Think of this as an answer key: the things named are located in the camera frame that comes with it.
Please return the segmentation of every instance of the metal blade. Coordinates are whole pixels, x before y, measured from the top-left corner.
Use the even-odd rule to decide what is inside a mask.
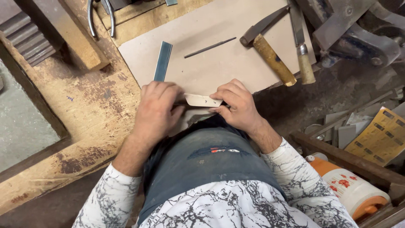
[[[250,27],[250,29],[245,32],[245,34],[239,39],[243,46],[248,46],[250,42],[252,42],[257,35],[259,35],[267,26],[273,26],[277,21],[279,21],[284,15],[288,13],[287,8],[289,5],[273,12],[269,16],[263,18],[254,26]]]
[[[301,9],[295,0],[288,0],[290,4],[290,17],[292,23],[292,30],[294,32],[294,40],[297,46],[304,44],[304,30],[303,22],[301,19]]]

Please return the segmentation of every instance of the person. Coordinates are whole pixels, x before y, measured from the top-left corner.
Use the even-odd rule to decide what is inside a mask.
[[[171,82],[142,87],[134,128],[74,228],[125,227],[141,180],[145,202],[133,227],[357,227],[319,174],[260,116],[240,81],[210,96],[230,108],[211,108],[219,115],[169,138],[184,111],[173,109],[181,93]]]

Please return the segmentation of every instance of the knife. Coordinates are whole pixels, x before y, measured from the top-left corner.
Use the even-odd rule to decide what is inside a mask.
[[[308,49],[305,45],[304,30],[302,24],[302,12],[295,0],[288,0],[290,5],[290,17],[294,32],[295,46],[297,47],[298,64],[300,66],[302,83],[312,84],[315,82],[312,66],[309,62]]]

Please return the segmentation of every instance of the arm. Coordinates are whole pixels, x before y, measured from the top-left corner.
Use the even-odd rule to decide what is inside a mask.
[[[223,99],[231,106],[211,111],[222,115],[228,124],[245,131],[257,143],[290,206],[323,228],[357,227],[321,176],[259,115],[251,93],[240,81],[234,79],[218,87],[210,97]]]
[[[123,228],[141,182],[143,163],[152,148],[176,125],[184,107],[172,110],[182,89],[174,83],[142,87],[132,132],[80,210],[73,228]]]

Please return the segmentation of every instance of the red flower print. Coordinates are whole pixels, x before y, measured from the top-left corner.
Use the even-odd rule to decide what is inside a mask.
[[[346,188],[347,188],[348,186],[350,186],[350,184],[349,184],[349,182],[348,182],[347,180],[340,180],[340,181],[339,181],[339,184],[345,186]]]

